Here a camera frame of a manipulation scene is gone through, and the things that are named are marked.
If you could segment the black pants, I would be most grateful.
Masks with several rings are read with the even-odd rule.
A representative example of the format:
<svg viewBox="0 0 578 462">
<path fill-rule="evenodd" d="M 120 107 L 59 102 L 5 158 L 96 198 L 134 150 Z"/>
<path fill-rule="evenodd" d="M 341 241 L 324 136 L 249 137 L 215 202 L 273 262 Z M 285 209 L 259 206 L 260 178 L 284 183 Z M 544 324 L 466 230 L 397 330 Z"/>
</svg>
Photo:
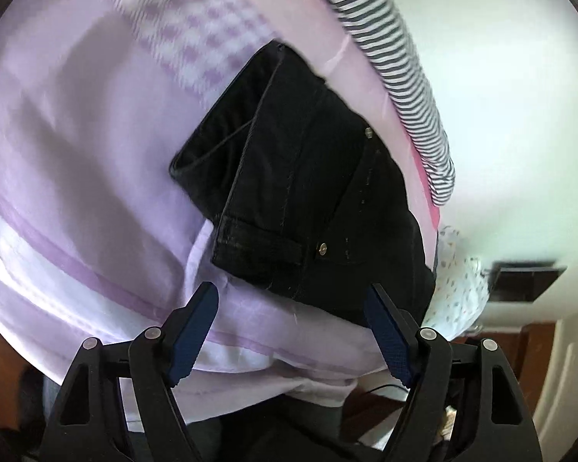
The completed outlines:
<svg viewBox="0 0 578 462">
<path fill-rule="evenodd" d="M 434 276 L 402 171 L 288 45 L 255 53 L 169 171 L 214 224 L 228 274 L 356 324 L 378 284 L 424 319 Z"/>
</svg>

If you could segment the white patterned pillow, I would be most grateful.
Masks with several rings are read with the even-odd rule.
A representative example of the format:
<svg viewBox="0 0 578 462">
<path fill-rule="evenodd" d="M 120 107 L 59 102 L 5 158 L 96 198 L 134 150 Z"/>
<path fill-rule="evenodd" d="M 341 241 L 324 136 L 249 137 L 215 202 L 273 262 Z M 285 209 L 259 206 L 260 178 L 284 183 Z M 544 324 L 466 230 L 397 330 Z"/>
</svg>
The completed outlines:
<svg viewBox="0 0 578 462">
<path fill-rule="evenodd" d="M 467 242 L 457 229 L 441 226 L 435 288 L 422 326 L 433 328 L 451 341 L 471 328 L 488 299 L 481 261 L 468 253 Z"/>
</svg>

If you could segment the pink purple bed sheet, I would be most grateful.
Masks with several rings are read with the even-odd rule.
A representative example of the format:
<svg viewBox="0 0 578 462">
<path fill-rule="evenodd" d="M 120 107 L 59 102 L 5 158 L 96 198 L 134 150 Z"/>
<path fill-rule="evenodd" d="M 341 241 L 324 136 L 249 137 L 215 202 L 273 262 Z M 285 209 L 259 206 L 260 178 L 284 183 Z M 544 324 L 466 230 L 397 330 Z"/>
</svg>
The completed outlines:
<svg viewBox="0 0 578 462">
<path fill-rule="evenodd" d="M 424 253 L 439 206 L 380 76 L 326 0 L 5 0 L 0 18 L 0 333 L 55 381 L 88 336 L 130 339 L 220 295 L 187 421 L 280 394 L 339 406 L 380 371 L 370 331 L 211 261 L 213 227 L 170 176 L 229 83 L 271 40 L 296 50 L 399 165 Z"/>
</svg>

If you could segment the grey white striped quilt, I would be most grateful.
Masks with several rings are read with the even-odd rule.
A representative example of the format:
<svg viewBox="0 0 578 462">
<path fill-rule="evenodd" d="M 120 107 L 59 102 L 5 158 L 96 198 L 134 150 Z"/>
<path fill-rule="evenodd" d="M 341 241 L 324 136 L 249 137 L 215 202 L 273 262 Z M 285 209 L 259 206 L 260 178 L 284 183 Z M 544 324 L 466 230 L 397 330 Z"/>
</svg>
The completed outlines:
<svg viewBox="0 0 578 462">
<path fill-rule="evenodd" d="M 393 0 L 326 0 L 382 84 L 417 149 L 435 206 L 455 186 L 447 132 L 412 36 Z"/>
</svg>

